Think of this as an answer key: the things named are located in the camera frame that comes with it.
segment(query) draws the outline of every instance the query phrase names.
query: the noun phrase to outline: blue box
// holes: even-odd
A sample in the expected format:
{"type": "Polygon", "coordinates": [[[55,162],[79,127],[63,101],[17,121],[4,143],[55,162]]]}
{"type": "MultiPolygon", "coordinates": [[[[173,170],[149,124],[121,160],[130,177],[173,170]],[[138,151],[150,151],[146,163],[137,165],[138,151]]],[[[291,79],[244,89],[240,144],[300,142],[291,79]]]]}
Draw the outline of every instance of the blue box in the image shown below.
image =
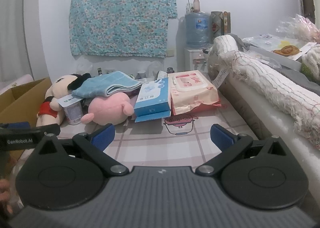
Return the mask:
{"type": "Polygon", "coordinates": [[[135,122],[156,120],[171,116],[171,93],[169,79],[148,82],[141,86],[134,107],[135,122]]]}

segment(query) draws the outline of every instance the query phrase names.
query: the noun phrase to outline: pink plush pig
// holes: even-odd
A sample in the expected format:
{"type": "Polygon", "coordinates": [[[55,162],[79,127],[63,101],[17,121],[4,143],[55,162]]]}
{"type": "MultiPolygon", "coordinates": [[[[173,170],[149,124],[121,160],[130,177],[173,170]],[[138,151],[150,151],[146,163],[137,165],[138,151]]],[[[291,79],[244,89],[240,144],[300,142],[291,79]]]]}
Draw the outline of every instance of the pink plush pig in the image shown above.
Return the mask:
{"type": "Polygon", "coordinates": [[[91,121],[106,125],[113,125],[124,122],[128,116],[134,114],[130,98],[123,92],[118,92],[110,97],[96,97],[89,105],[88,114],[81,118],[81,122],[87,124],[91,121]]]}

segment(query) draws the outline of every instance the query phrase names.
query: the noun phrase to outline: cardboard packaging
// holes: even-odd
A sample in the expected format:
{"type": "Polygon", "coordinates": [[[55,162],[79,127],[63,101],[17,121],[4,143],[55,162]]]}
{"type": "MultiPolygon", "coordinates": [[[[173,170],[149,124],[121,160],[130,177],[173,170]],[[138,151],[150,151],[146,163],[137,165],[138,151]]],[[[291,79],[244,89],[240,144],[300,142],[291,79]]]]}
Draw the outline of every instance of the cardboard packaging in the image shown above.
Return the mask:
{"type": "MultiPolygon", "coordinates": [[[[27,121],[31,127],[35,127],[40,105],[43,103],[45,93],[51,85],[50,79],[46,78],[14,87],[1,94],[0,122],[15,123],[27,121]]],[[[10,155],[13,159],[18,160],[22,153],[22,150],[11,151],[10,155]]],[[[8,176],[12,167],[12,165],[7,164],[3,175],[8,176]]]]}
{"type": "Polygon", "coordinates": [[[231,33],[231,14],[228,12],[211,12],[213,40],[231,33]]]}
{"type": "Polygon", "coordinates": [[[134,107],[135,122],[156,120],[171,116],[171,93],[168,78],[142,85],[134,107]]]}

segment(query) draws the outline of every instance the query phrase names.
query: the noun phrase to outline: wet wipes package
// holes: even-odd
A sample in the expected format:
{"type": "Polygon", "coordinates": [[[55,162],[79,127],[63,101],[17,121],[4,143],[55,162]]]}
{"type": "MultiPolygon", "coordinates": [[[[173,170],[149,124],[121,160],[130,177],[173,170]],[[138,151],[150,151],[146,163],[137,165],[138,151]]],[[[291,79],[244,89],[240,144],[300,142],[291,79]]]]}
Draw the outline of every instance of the wet wipes package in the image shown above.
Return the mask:
{"type": "Polygon", "coordinates": [[[171,116],[171,94],[168,78],[143,84],[139,92],[134,113],[135,122],[156,120],[171,116]]]}
{"type": "Polygon", "coordinates": [[[170,73],[169,84],[175,116],[221,106],[217,88],[198,70],[170,73]]]}

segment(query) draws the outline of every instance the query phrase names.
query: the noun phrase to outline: metal screw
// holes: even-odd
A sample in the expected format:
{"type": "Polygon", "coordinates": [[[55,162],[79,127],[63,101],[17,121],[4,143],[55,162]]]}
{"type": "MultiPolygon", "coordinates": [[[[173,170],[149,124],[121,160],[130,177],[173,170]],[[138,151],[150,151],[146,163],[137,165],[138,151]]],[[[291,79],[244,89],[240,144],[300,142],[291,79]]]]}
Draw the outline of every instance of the metal screw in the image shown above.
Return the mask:
{"type": "Polygon", "coordinates": [[[114,165],[114,166],[110,167],[110,170],[113,173],[122,174],[127,170],[127,168],[123,165],[114,165]]]}
{"type": "Polygon", "coordinates": [[[214,168],[210,165],[202,165],[199,167],[199,171],[203,174],[211,174],[214,172],[214,168]]]}

